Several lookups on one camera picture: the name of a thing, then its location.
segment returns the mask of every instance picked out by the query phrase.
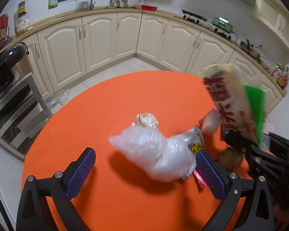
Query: brown round object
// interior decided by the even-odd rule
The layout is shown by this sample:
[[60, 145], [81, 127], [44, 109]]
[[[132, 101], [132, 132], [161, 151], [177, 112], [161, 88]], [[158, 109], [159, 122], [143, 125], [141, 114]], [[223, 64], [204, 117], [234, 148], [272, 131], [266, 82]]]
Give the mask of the brown round object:
[[233, 147], [226, 148], [217, 157], [218, 163], [228, 172], [232, 172], [237, 166], [239, 166], [243, 159], [244, 154]]

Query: crumpled paper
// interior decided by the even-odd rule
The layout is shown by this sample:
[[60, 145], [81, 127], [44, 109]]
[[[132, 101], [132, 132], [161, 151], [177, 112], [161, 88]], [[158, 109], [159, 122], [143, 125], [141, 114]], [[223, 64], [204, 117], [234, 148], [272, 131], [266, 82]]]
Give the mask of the crumpled paper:
[[158, 129], [158, 121], [155, 116], [151, 113], [138, 114], [133, 125], [140, 125], [142, 127], [152, 127]]

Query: white plastic bag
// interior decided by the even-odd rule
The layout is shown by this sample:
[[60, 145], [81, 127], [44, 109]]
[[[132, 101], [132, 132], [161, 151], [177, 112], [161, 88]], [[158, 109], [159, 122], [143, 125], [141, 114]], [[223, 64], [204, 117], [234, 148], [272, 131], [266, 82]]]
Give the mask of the white plastic bag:
[[134, 125], [123, 130], [121, 135], [110, 137], [109, 141], [153, 180], [171, 182], [179, 179], [195, 163], [184, 140], [166, 139], [151, 127]]

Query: orange table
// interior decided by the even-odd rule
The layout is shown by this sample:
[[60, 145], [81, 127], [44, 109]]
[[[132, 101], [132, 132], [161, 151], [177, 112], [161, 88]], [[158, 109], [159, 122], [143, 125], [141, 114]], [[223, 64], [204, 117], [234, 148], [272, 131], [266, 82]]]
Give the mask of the orange table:
[[[109, 144], [108, 137], [119, 135], [138, 113], [150, 112], [168, 138], [194, 127], [213, 107], [201, 80], [188, 74], [147, 71], [102, 82], [71, 100], [43, 128], [25, 158], [22, 185], [29, 175], [41, 179], [64, 171], [92, 147], [95, 166], [72, 200], [92, 231], [200, 230], [219, 205], [210, 190], [199, 190], [193, 176], [172, 183], [149, 179]], [[226, 147], [220, 131], [205, 136], [205, 145], [212, 157]], [[247, 168], [244, 162], [237, 173], [247, 177]], [[59, 229], [65, 230], [52, 199], [48, 202]]]

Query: green plastic object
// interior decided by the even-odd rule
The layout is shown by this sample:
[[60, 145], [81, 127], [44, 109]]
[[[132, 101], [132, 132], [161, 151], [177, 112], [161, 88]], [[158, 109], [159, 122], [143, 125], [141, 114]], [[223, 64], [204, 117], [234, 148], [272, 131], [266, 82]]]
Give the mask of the green plastic object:
[[256, 122], [256, 136], [260, 141], [264, 124], [265, 90], [246, 85], [244, 87]]

